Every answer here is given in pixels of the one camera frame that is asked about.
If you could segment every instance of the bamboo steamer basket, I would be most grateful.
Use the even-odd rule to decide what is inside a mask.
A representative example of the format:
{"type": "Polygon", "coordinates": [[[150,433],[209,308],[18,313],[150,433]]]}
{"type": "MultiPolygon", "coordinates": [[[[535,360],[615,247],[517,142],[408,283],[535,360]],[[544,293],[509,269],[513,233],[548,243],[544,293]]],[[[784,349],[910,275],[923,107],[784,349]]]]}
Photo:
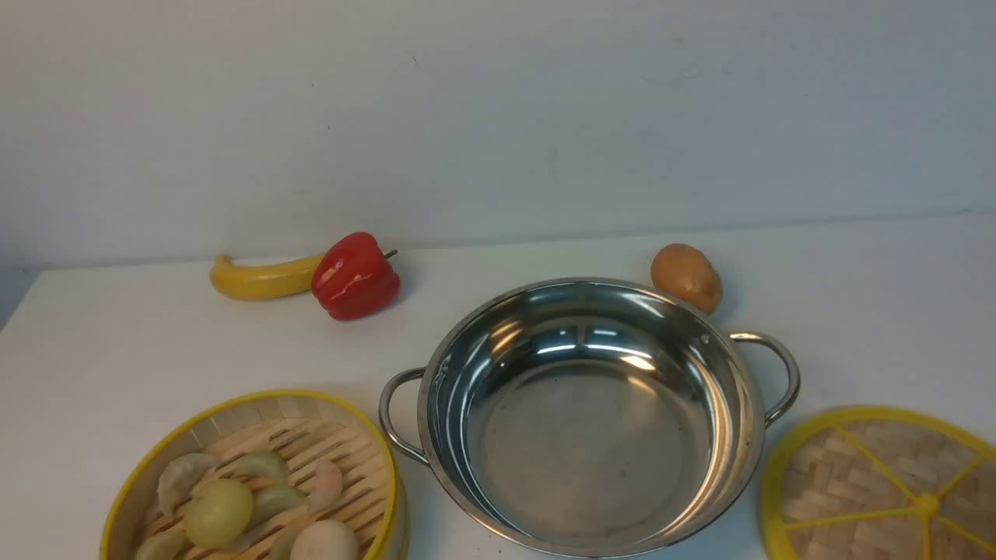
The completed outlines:
{"type": "MultiPolygon", "coordinates": [[[[156,488],[170,461],[205,451],[222,463],[204,480],[231,476],[237,459],[247,452],[274,450],[288,464],[288,484],[309,492],[314,464],[331,459],[343,472],[343,495],[332,507],[309,513],[285,511],[247,533],[237,550],[205,550],[187,543],[177,559],[263,560],[286,531],[318,519],[336,519],[350,526],[364,560],[403,560],[408,519],[404,487],[387,442],[359,410],[335,397],[311,391],[270,391],[247,395],[204,411],[159,442],[138,464],[118,493],[108,514],[101,542],[101,560],[131,560],[137,547],[153,534],[182,530],[187,501],[172,517],[158,511],[156,488]]],[[[253,490],[269,481],[251,478],[253,490]]]]}
{"type": "Polygon", "coordinates": [[[803,422],[761,487],[771,560],[996,560],[996,448],[884,407],[803,422]]]}

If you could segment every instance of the banana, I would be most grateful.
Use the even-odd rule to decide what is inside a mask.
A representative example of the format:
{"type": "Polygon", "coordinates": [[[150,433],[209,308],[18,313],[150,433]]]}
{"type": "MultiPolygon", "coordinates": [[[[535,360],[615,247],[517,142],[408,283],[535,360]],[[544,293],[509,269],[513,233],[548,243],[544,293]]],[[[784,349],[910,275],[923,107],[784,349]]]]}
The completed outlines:
{"type": "Polygon", "coordinates": [[[218,255],[211,267],[211,285],[236,300],[272,300],[311,290],[312,275],[325,254],[265,266],[238,266],[218,255]]]}

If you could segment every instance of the bamboo steamer lid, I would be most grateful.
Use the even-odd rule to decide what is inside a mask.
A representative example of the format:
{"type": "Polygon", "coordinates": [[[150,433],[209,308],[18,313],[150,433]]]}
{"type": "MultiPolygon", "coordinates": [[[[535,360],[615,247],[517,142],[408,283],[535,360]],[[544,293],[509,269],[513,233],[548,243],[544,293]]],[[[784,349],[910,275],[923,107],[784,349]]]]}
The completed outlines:
{"type": "Polygon", "coordinates": [[[772,560],[996,560],[996,449],[918,413],[831,411],[775,450],[760,522],[772,560]]]}

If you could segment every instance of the yellow rim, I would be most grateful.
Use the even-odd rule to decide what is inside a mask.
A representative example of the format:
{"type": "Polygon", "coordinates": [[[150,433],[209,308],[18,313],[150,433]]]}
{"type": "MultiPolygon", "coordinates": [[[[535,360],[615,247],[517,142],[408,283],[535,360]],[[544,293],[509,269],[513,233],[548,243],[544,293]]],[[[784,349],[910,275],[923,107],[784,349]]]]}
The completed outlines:
{"type": "MultiPolygon", "coordinates": [[[[781,509],[784,474],[789,466],[789,461],[792,459],[792,456],[795,454],[796,450],[803,445],[803,443],[809,440],[810,437],[813,437],[818,432],[825,429],[837,429],[845,436],[852,437],[849,432],[845,432],[841,429],[841,424],[858,420],[893,420],[919,425],[943,433],[944,435],[958,441],[962,445],[976,451],[978,453],[978,457],[971,462],[969,467],[959,472],[951,481],[945,484],[938,496],[942,496],[954,487],[954,485],[971,472],[972,468],[978,465],[978,463],[986,459],[996,459],[996,448],[968,431],[965,431],[964,429],[944,420],[939,420],[920,413],[904,411],[902,409],[891,409],[888,407],[852,407],[829,411],[806,420],[801,425],[793,429],[792,432],[786,435],[785,438],[782,439],[782,442],[779,443],[778,447],[771,455],[771,460],[768,461],[768,466],[764,472],[764,480],[761,484],[761,505],[759,510],[759,514],[761,516],[761,535],[764,539],[764,546],[768,551],[768,556],[773,560],[798,560],[799,558],[796,554],[795,548],[793,548],[792,543],[789,541],[789,527],[782,520],[781,509]]],[[[859,446],[859,449],[862,452],[865,452],[863,446],[859,446]]],[[[877,458],[870,454],[869,457],[872,461],[878,464],[882,472],[885,473],[885,475],[888,476],[900,490],[906,493],[907,496],[911,495],[909,490],[906,489],[906,487],[899,482],[898,479],[884,467],[884,465],[880,464],[880,461],[877,458]]],[[[855,513],[817,521],[820,523],[837,523],[859,521],[875,517],[886,517],[890,515],[907,515],[917,512],[918,510],[915,505],[910,505],[909,507],[902,509],[855,513]]],[[[924,519],[924,523],[929,522],[927,517],[924,517],[924,519]]],[[[941,522],[946,521],[943,517],[937,517],[937,519],[941,522]]],[[[793,526],[800,527],[806,524],[807,523],[796,523],[793,526]]],[[[924,531],[923,546],[924,552],[926,553],[924,556],[925,560],[930,558],[928,548],[929,538],[930,532],[924,531]]],[[[972,538],[972,535],[969,535],[968,538],[973,540],[982,548],[987,549],[990,552],[994,552],[991,545],[977,541],[972,538]]]]}
{"type": "Polygon", "coordinates": [[[325,393],[319,393],[317,391],[288,389],[253,393],[251,395],[244,395],[220,405],[216,405],[193,417],[192,419],[187,420],[171,431],[169,435],[164,437],[159,443],[157,443],[152,450],[145,454],[145,457],[142,458],[142,460],[138,463],[138,466],[134,468],[127,480],[124,482],[122,489],[118,491],[118,497],[115,498],[115,503],[111,506],[111,512],[108,514],[108,520],[104,524],[104,536],[101,538],[101,559],[110,560],[108,558],[108,548],[111,544],[111,532],[114,528],[115,521],[118,518],[118,513],[121,510],[122,503],[125,501],[125,496],[131,491],[131,487],[134,485],[134,482],[138,476],[148,468],[152,460],[159,455],[167,445],[173,443],[178,437],[193,428],[200,421],[213,417],[224,410],[252,403],[253,401],[277,399],[282,397],[305,397],[325,401],[335,405],[360,420],[376,439],[377,445],[380,446],[380,452],[383,454],[384,461],[386,461],[387,471],[390,472],[390,485],[387,489],[387,509],[384,513],[383,525],[381,526],[380,531],[377,532],[376,537],[373,539],[373,544],[371,544],[371,548],[367,552],[367,556],[364,557],[365,559],[377,558],[384,547],[384,539],[392,527],[395,519],[394,504],[397,500],[397,470],[394,465],[394,457],[390,454],[390,446],[387,445],[387,441],[383,438],[383,435],[380,434],[380,429],[367,418],[367,415],[363,414],[359,409],[346,401],[331,395],[326,395],[325,393]]]}

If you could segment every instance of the potato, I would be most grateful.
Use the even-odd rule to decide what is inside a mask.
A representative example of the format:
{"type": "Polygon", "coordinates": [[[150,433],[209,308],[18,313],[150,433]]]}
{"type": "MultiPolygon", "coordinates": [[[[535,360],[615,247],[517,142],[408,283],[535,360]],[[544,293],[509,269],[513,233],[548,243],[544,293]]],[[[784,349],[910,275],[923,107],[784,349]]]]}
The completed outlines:
{"type": "Polygon", "coordinates": [[[719,307],[723,283],[701,251],[683,243],[667,245],[650,263],[653,285],[706,314],[719,307]]]}

